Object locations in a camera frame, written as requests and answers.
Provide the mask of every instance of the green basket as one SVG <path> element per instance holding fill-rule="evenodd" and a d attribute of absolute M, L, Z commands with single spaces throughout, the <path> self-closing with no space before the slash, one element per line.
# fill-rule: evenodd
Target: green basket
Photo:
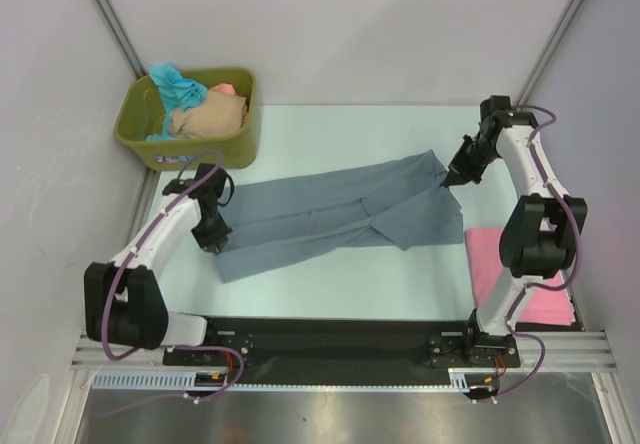
<path fill-rule="evenodd" d="M 193 156 L 208 149 L 224 154 L 224 167 L 247 167 L 258 153 L 260 140 L 259 106 L 255 102 L 256 80 L 246 69 L 196 69 L 182 75 L 208 89 L 223 82 L 232 84 L 236 92 L 247 98 L 247 122 L 238 132 L 215 139 L 170 139 L 145 141 L 151 134 L 162 134 L 165 112 L 156 85 L 149 76 L 133 83 L 116 121 L 116 137 L 130 147 L 152 169 L 173 171 L 181 169 Z M 215 162 L 215 156 L 205 156 L 199 162 Z"/>

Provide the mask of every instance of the laundry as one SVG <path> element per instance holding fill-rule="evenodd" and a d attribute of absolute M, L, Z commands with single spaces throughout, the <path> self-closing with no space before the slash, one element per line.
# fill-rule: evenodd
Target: laundry
<path fill-rule="evenodd" d="M 503 269 L 498 253 L 501 234 L 501 228 L 469 229 L 465 232 L 473 294 L 478 306 L 489 299 L 489 294 Z M 547 284 L 559 286 L 562 279 L 556 274 Z M 520 314 L 519 320 L 569 326 L 575 318 L 565 291 L 549 292 L 539 289 Z"/>
<path fill-rule="evenodd" d="M 211 90 L 222 92 L 223 94 L 229 94 L 231 96 L 235 96 L 237 94 L 235 88 L 233 87 L 233 84 L 226 84 L 226 83 L 218 84 L 217 86 L 212 87 Z M 242 109 L 241 126 L 244 126 L 247 123 L 248 118 L 249 118 L 249 113 L 247 110 L 247 106 L 245 105 L 244 108 Z"/>
<path fill-rule="evenodd" d="M 162 134 L 152 134 L 147 136 L 146 140 L 174 139 L 169 132 L 171 113 L 175 109 L 188 111 L 202 104 L 207 95 L 207 88 L 193 79 L 182 77 L 180 72 L 170 64 L 152 66 L 149 69 L 149 76 L 160 93 L 165 117 L 162 122 Z"/>
<path fill-rule="evenodd" d="M 214 257 L 223 281 L 289 266 L 339 247 L 461 243 L 462 214 L 440 186 L 433 151 L 383 164 L 238 186 L 220 210 L 233 229 Z"/>
<path fill-rule="evenodd" d="M 230 136 L 242 127 L 246 98 L 210 89 L 204 102 L 188 111 L 171 113 L 169 132 L 183 139 Z"/>

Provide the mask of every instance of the metal floor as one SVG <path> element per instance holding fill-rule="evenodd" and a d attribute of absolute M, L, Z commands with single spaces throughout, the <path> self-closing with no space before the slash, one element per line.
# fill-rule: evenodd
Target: metal floor
<path fill-rule="evenodd" d="M 198 406 L 175 398 L 95 415 L 149 395 L 92 391 L 76 444 L 611 442 L 590 374 L 538 375 L 498 405 L 460 394 L 242 391 Z"/>

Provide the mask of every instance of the pink towel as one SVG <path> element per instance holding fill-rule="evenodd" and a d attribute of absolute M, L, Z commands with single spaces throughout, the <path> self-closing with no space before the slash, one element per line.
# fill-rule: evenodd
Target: pink towel
<path fill-rule="evenodd" d="M 489 298 L 503 266 L 498 254 L 502 229 L 470 229 L 465 232 L 467 252 L 471 265 L 471 280 L 476 305 Z M 556 274 L 547 284 L 560 285 L 562 278 Z M 551 292 L 538 289 L 522 314 L 520 322 L 569 326 L 574 322 L 573 309 L 566 292 Z"/>

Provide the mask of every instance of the white wall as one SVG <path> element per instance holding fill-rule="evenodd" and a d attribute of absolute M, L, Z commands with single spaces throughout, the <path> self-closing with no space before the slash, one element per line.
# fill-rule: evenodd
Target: white wall
<path fill-rule="evenodd" d="M 521 91 L 568 0 L 111 2 L 145 65 L 246 66 L 268 104 L 477 105 Z"/>
<path fill-rule="evenodd" d="M 55 418 L 84 321 L 83 271 L 122 244 L 142 168 L 113 138 L 133 76 L 91 1 L 0 0 L 0 22 L 2 441 L 41 373 L 41 437 Z"/>
<path fill-rule="evenodd" d="M 565 186 L 589 205 L 575 285 L 607 331 L 640 411 L 640 0 L 588 0 L 532 102 L 554 109 L 543 140 Z"/>

